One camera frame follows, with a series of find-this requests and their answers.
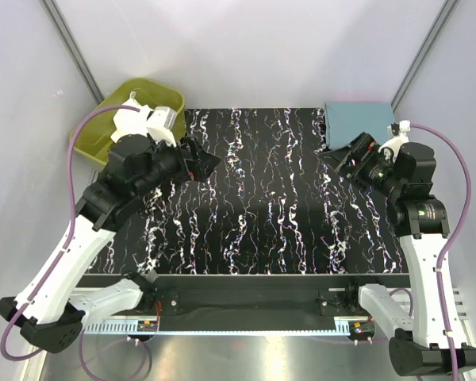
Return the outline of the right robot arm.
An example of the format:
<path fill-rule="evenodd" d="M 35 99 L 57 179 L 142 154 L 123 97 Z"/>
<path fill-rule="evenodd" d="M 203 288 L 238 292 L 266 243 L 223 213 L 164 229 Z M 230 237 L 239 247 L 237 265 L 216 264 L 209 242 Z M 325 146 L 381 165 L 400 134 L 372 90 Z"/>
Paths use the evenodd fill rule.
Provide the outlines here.
<path fill-rule="evenodd" d="M 355 185 L 386 196 L 409 271 L 413 312 L 407 314 L 377 283 L 344 295 L 352 314 L 367 312 L 389 340 L 393 369 L 400 376 L 450 375 L 476 369 L 476 348 L 459 321 L 449 263 L 440 253 L 450 242 L 447 211 L 431 194 L 436 158 L 432 148 L 395 137 L 380 145 L 360 133 L 335 152 L 336 171 Z"/>

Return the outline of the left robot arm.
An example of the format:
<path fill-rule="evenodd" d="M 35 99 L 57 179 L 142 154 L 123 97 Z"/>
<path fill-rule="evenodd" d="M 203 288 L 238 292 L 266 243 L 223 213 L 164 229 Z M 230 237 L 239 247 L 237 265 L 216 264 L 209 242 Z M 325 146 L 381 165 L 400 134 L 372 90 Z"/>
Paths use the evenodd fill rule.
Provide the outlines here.
<path fill-rule="evenodd" d="M 154 273 L 131 272 L 86 297 L 71 294 L 96 255 L 140 211 L 147 194 L 164 185 L 205 182 L 221 162 L 192 137 L 169 145 L 149 134 L 120 138 L 108 157 L 34 280 L 17 296 L 0 299 L 0 315 L 37 351 L 62 352 L 94 323 L 121 311 L 147 314 L 154 308 Z"/>

